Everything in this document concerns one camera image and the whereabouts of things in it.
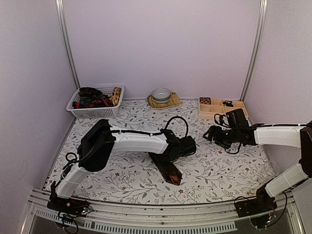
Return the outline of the brown green patterned tie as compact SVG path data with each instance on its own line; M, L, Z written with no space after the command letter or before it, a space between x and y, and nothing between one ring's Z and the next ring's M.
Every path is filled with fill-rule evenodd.
M158 154L149 153L149 157L155 164L162 177L167 183L179 186L182 180L182 173L174 164L160 165L157 159Z

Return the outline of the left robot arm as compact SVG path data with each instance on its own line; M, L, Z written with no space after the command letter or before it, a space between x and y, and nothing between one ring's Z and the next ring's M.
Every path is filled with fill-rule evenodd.
M196 144L190 135L178 138L167 127L146 132L118 128L101 119L81 139L77 151L65 155L67 163L59 181L51 185L47 207L72 215L86 214L91 205L87 201L73 199L74 190L87 176L103 170L110 155L116 152L148 153L167 182L179 185L182 174L173 162L193 155Z

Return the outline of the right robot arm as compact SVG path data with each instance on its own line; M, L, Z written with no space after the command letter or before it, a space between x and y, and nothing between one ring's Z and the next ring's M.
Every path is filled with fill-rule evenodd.
M254 124L249 125L242 109L227 112L215 119L203 138L229 149L240 146L274 145L300 149L299 162L276 178L263 182L254 199L235 201L239 217L259 214L277 208L275 197L295 188L312 177L312 124Z

